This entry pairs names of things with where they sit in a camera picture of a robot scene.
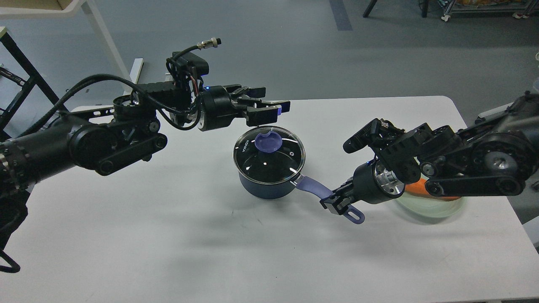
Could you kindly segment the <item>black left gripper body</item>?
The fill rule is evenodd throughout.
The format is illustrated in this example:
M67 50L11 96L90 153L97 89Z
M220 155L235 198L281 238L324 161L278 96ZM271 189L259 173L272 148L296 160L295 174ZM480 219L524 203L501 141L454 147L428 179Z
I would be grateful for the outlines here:
M235 118L245 118L245 108L238 106L238 98L245 95L248 88L241 85L208 86L198 96L202 114L198 128L202 132L225 128Z

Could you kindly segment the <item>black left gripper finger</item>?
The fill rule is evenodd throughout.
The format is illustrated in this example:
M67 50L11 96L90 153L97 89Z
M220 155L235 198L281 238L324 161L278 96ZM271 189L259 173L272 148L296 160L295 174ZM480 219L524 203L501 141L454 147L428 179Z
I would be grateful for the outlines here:
M261 101L255 104L257 107L247 106L240 111L241 116L245 118L246 125L250 127L275 123L279 115L289 112L291 108L290 100Z
M233 108L260 107L266 96L266 88L249 88L242 85L225 85Z

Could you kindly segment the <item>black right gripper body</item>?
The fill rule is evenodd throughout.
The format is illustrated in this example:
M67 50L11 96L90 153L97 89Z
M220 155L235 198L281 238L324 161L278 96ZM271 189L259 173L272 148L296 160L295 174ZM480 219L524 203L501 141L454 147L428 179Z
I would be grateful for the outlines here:
M381 162L368 162L357 167L352 175L352 197L371 205L397 199L406 185Z

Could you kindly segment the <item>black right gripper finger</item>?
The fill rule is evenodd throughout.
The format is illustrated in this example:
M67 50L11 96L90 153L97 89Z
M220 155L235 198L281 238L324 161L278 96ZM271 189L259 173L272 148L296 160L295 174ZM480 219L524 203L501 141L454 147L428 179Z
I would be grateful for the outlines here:
M339 186L339 188L336 188L335 190L333 190L332 193L329 196L331 196L332 194L336 194L336 195L339 195L339 196L350 197L350 198L353 197L356 200L356 197L354 197L353 178L350 177L345 183L341 184ZM320 203L321 203L321 205L322 205L322 207L324 209L327 209L326 208L326 198L323 198L320 201Z
M326 208L335 215L343 215L352 213L354 215L362 215L362 212L354 207L356 200L352 197L339 196L332 194L326 198Z

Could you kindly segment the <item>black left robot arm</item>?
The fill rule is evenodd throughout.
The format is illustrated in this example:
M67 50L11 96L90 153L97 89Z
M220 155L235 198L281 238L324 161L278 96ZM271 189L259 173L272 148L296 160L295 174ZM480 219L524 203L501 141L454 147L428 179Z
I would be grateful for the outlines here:
M159 133L160 114L173 128L202 132L228 127L244 118L250 127L277 122L288 112L289 101L264 101L265 88L240 84L204 86L206 60L195 50L217 48L211 38L166 59L170 81L135 84L111 74L85 77L62 96L42 118L17 138L1 143L1 247L27 217L22 197L29 187L72 167L84 167L102 176L136 163L150 161L164 149L167 137ZM102 81L118 81L131 91L102 109L62 111L77 92Z

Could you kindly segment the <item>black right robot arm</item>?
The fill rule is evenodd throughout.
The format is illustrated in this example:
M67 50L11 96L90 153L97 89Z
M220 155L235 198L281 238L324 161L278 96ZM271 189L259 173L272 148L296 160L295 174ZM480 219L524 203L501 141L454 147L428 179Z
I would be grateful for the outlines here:
M320 203L358 224L365 217L355 202L397 199L422 176L427 178L423 189L434 198L521 194L538 170L538 115L539 97L527 91L504 111L458 132L427 123L406 131L373 119L343 149L350 154L368 146L375 157Z

